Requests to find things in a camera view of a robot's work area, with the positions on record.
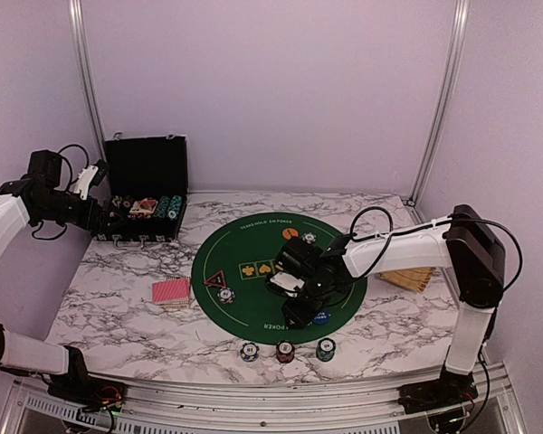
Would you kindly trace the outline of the blue small blind button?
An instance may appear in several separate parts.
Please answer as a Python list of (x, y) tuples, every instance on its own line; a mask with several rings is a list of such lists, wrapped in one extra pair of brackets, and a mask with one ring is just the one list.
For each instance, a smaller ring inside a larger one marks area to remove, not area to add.
[(323, 326), (330, 320), (331, 314), (326, 311), (318, 312), (312, 319), (312, 324), (317, 326)]

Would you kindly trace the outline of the orange big blind button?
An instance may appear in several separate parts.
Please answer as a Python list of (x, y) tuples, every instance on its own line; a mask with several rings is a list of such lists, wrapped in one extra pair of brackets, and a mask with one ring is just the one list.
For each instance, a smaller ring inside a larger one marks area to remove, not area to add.
[(300, 236), (299, 232), (295, 228), (285, 228), (281, 232), (281, 235), (287, 241), (292, 239), (292, 238), (299, 238), (299, 236)]

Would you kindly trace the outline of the blue white chip stack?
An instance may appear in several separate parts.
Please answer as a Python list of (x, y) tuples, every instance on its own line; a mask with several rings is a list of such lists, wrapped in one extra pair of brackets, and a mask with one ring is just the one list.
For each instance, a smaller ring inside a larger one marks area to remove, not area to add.
[(254, 342), (246, 342), (242, 345), (239, 355), (247, 363), (254, 362), (259, 357), (259, 346)]

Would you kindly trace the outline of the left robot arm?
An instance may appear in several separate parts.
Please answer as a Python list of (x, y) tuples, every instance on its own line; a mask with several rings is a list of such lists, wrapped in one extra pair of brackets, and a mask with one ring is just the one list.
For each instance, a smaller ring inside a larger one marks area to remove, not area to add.
[[(19, 234), (41, 222), (68, 223), (92, 235), (120, 226), (126, 217), (111, 203), (50, 187), (34, 176), (0, 187), (0, 263)], [(60, 385), (77, 402), (95, 396), (96, 382), (72, 366), (73, 350), (21, 335), (0, 323), (0, 368), (62, 376)]]

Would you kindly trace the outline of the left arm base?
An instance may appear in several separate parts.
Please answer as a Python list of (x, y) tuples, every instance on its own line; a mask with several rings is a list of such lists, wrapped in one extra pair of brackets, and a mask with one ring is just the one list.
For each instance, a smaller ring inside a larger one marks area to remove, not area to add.
[(64, 348), (69, 353), (67, 372), (49, 375), (48, 393), (55, 398), (80, 404), (83, 412), (120, 409), (126, 385), (92, 377), (81, 350), (69, 345)]

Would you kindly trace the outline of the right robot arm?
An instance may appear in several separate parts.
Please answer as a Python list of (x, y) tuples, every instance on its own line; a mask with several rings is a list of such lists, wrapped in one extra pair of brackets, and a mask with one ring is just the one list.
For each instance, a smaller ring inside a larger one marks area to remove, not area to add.
[[(195, 303), (178, 312), (128, 314), (116, 368), (169, 381), (311, 382), (359, 378), (378, 356), (404, 355), (415, 330), (443, 375), (430, 396), (448, 405), (465, 390), (503, 293), (504, 249), (471, 207), (420, 226), (359, 236), (290, 212), (229, 222), (198, 249), (190, 279), (157, 283)], [(407, 308), (386, 320), (367, 277), (452, 269), (461, 290), (453, 329), (431, 328)]]

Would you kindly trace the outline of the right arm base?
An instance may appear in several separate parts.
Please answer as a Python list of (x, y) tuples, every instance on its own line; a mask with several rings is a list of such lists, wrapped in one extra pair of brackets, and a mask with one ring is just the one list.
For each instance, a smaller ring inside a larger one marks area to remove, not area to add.
[(478, 396), (472, 373), (451, 373), (443, 365), (438, 378), (401, 386), (397, 403), (406, 414), (414, 414), (473, 401)]

